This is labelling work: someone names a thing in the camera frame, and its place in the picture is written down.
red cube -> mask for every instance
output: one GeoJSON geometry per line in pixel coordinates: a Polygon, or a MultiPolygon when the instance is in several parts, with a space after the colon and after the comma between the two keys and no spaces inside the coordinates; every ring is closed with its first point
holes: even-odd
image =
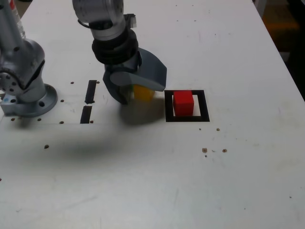
{"type": "Polygon", "coordinates": [[[194,99],[192,91],[174,92],[173,108],[176,116],[192,116],[194,112],[194,99]]]}

black square outline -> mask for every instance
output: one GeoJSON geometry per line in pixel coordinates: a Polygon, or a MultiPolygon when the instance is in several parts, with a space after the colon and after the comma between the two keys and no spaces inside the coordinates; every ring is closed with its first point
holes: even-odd
{"type": "Polygon", "coordinates": [[[165,95],[165,117],[167,123],[173,122],[209,122],[209,112],[206,105],[204,90],[192,90],[192,94],[198,97],[201,116],[176,117],[173,115],[173,93],[175,91],[164,91],[165,95]]]}

black tape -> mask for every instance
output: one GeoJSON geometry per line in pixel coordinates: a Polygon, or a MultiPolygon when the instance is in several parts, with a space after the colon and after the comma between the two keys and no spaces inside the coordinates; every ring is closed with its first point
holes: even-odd
{"type": "Polygon", "coordinates": [[[94,94],[96,88],[96,80],[89,80],[87,93],[86,93],[86,104],[93,104],[94,103],[94,94]]]}
{"type": "Polygon", "coordinates": [[[92,106],[84,106],[81,114],[81,124],[89,124],[92,106]]]}

red label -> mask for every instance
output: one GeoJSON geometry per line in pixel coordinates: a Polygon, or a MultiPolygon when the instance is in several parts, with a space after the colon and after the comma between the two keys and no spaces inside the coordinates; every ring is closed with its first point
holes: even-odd
{"type": "Polygon", "coordinates": [[[15,9],[14,0],[10,0],[10,8],[11,8],[12,10],[15,9]]]}

white table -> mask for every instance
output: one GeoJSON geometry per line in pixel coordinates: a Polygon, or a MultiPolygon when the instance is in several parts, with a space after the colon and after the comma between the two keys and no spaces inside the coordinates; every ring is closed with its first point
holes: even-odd
{"type": "Polygon", "coordinates": [[[303,229],[304,101],[252,1],[126,0],[125,13],[167,89],[204,90],[211,121],[131,120],[71,0],[35,0],[23,25],[65,102],[40,122],[2,118],[0,228],[303,229]],[[94,123],[81,125],[89,80],[94,123]]]}

